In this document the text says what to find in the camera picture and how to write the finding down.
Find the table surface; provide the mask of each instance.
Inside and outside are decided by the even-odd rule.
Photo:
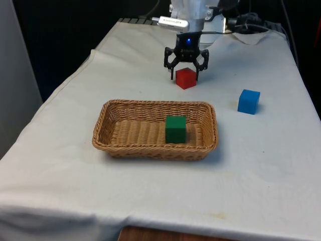
[[[115,240],[135,225],[321,240],[321,125],[285,39],[221,36],[198,86],[182,90],[163,68],[175,37],[116,24],[44,103],[0,161],[0,239]],[[243,89],[261,92],[258,114],[237,112]],[[206,101],[220,143],[200,162],[113,159],[91,144],[110,99]]]
[[[118,241],[232,241],[218,237],[206,237],[179,232],[169,232],[142,227],[126,227],[119,235]]]

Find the white wall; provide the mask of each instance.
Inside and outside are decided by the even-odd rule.
[[[11,0],[0,0],[0,158],[31,120],[41,98]]]

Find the blue led light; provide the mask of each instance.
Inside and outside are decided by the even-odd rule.
[[[192,40],[191,39],[187,39],[186,40],[186,45],[191,45],[192,44]]]

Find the black background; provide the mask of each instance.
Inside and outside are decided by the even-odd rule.
[[[168,15],[170,0],[160,0],[154,16]],[[321,55],[314,40],[321,13],[320,0],[284,0],[296,40],[299,70],[321,114],[319,89]],[[30,60],[43,100],[85,61],[112,26],[122,17],[147,13],[156,0],[14,0]],[[247,13],[249,0],[241,0]],[[280,0],[252,0],[252,12],[279,22],[288,30]],[[235,16],[236,11],[224,13]]]

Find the green cube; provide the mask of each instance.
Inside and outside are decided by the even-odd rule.
[[[166,144],[186,144],[186,117],[167,116],[165,127]]]

